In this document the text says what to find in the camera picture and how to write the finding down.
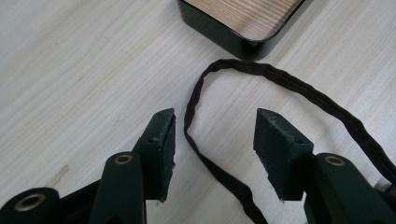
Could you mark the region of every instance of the wood grain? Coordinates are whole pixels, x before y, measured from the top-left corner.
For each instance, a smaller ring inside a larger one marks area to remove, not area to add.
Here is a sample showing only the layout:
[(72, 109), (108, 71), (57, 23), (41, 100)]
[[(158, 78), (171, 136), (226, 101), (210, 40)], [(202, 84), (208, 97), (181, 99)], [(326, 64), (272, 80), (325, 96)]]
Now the wood grain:
[(186, 0), (251, 40), (273, 35), (302, 0)]
[[(313, 85), (362, 120), (396, 162), (394, 0), (315, 0), (261, 63)], [(198, 76), (233, 56), (180, 18), (176, 0), (0, 1), (0, 206), (31, 188), (61, 196), (100, 178), (131, 150), (152, 114), (177, 115), (176, 167), (148, 223), (251, 223), (183, 137)], [(208, 77), (191, 126), (202, 152), (251, 186), (269, 223), (306, 223), (302, 202), (281, 202), (252, 149), (258, 107), (287, 118), (312, 142), (381, 175), (344, 126), (301, 96), (233, 70)]]

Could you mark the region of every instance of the brown cord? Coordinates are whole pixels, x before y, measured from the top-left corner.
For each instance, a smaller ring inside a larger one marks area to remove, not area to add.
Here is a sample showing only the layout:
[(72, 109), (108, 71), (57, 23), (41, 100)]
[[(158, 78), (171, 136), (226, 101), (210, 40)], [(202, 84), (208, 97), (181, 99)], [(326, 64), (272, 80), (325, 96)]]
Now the brown cord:
[(358, 143), (376, 169), (388, 181), (390, 181), (393, 185), (396, 185), (396, 167), (390, 161), (382, 147), (370, 134), (367, 133), (360, 120), (355, 118), (328, 96), (321, 93), (320, 91), (315, 90), (312, 86), (304, 83), (297, 77), (293, 77), (285, 71), (276, 69), (270, 64), (242, 62), (237, 60), (218, 60), (206, 68), (195, 84), (191, 98), (187, 104), (186, 114), (184, 117), (184, 135), (186, 136), (186, 139), (192, 149), (195, 151), (207, 169), (241, 202), (245, 213), (254, 223), (263, 224), (267, 223), (267, 221), (262, 215), (260, 209), (253, 202), (253, 196), (250, 188), (232, 175), (222, 170), (213, 161), (201, 154), (198, 146), (188, 133), (195, 115), (195, 107), (199, 102), (201, 90), (204, 86), (204, 78), (209, 73), (218, 72), (221, 69), (229, 68), (233, 68), (239, 72), (254, 76), (266, 77), (268, 80), (275, 82), (279, 86), (282, 86), (290, 91), (300, 93), (314, 105), (317, 105), (328, 114), (340, 119), (344, 123), (349, 134), (356, 141), (356, 143)]

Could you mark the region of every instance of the dark green plastic part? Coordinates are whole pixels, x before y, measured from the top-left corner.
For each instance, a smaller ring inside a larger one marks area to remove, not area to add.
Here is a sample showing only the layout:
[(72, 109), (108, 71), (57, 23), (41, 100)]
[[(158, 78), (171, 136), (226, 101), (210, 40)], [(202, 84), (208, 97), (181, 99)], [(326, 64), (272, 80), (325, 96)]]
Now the dark green plastic part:
[(166, 200), (175, 167), (175, 136), (174, 109), (166, 109), (152, 117), (134, 146), (142, 159), (146, 200)]
[(282, 116), (257, 110), (254, 150), (279, 199), (302, 199), (305, 170), (313, 158), (313, 148), (314, 144)]
[(146, 223), (142, 161), (135, 152), (115, 154), (106, 162), (89, 224), (108, 223)]
[(351, 161), (321, 153), (311, 171), (332, 223), (396, 223), (396, 215)]

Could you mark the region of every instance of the metal grommet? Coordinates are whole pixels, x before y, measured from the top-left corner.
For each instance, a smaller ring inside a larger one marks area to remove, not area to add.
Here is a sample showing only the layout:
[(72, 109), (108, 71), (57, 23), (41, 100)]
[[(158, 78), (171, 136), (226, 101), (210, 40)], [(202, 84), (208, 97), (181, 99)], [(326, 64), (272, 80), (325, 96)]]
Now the metal grommet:
[(36, 193), (24, 197), (15, 205), (15, 210), (18, 212), (26, 212), (32, 210), (42, 204), (46, 200), (46, 195), (43, 193)]
[(324, 159), (326, 160), (326, 162), (328, 162), (331, 165), (343, 166), (346, 164), (343, 160), (334, 156), (327, 156)]
[(132, 161), (132, 156), (130, 155), (120, 155), (114, 160), (114, 162), (118, 165), (123, 165), (130, 161)]

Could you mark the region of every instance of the table surface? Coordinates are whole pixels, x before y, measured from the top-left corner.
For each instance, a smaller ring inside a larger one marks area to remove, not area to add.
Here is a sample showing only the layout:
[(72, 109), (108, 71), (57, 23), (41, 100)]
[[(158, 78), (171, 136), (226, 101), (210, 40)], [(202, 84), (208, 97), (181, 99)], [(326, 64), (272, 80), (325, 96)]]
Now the table surface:
[[(286, 70), (361, 119), (396, 161), (394, 0), (315, 0), (260, 63)], [(176, 167), (148, 223), (250, 223), (183, 134), (186, 103), (206, 67), (233, 55), (180, 18), (176, 0), (1, 1), (0, 204), (37, 187), (61, 197), (100, 178), (151, 116), (177, 115)], [(257, 108), (280, 113), (315, 143), (385, 183), (337, 119), (302, 96), (233, 70), (205, 84), (191, 127), (202, 152), (247, 183), (270, 223), (306, 223), (281, 202), (252, 149)]]

